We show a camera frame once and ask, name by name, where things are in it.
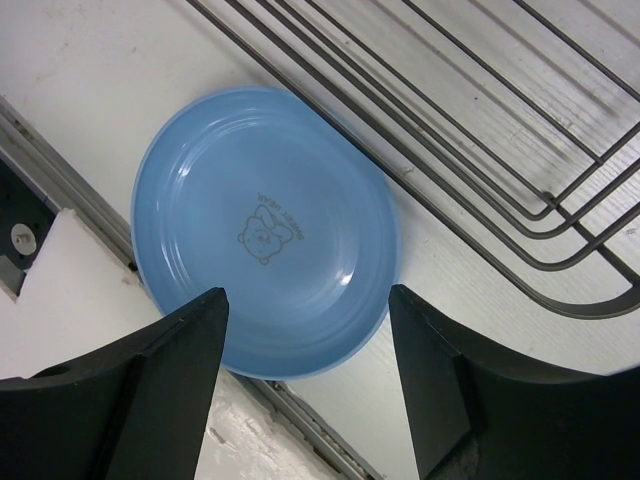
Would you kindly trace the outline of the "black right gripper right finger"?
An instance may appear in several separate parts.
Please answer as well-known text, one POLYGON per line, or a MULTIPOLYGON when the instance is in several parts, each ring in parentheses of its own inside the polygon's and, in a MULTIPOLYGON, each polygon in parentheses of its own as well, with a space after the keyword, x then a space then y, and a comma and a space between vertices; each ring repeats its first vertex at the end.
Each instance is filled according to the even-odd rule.
POLYGON ((635 479, 639 371, 596 375, 516 352, 409 288, 389 296, 423 479, 635 479))

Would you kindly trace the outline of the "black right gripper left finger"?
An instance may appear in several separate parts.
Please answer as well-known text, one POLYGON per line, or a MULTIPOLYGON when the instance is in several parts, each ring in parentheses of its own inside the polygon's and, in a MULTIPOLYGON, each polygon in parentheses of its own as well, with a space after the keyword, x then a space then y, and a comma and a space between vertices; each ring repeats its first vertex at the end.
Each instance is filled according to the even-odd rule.
POLYGON ((228 315, 213 288, 93 352, 2 380, 2 478, 194 478, 228 315))

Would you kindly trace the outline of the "blue plate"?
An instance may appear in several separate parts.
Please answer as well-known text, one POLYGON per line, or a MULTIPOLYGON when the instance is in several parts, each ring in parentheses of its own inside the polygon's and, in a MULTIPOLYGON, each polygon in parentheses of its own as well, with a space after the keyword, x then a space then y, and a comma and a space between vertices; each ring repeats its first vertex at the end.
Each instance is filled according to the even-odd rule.
POLYGON ((224 289, 223 366, 264 380, 315 376, 361 350, 402 259, 385 175, 272 87, 219 90, 168 120, 138 169, 130 225, 158 309, 224 289))

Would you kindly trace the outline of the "grey wire dish rack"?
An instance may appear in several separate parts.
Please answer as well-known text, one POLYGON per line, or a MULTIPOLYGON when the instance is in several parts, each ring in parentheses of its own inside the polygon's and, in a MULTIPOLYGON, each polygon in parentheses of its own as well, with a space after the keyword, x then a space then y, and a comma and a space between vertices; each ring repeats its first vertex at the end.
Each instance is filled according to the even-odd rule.
POLYGON ((639 307, 635 1, 196 1, 524 295, 639 307))

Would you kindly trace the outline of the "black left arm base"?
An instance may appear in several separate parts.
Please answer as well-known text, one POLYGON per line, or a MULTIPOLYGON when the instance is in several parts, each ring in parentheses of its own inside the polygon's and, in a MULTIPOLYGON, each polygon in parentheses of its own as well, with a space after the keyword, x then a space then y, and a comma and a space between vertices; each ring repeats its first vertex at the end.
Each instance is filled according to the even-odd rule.
POLYGON ((56 214, 1 157, 1 290, 20 295, 56 214))

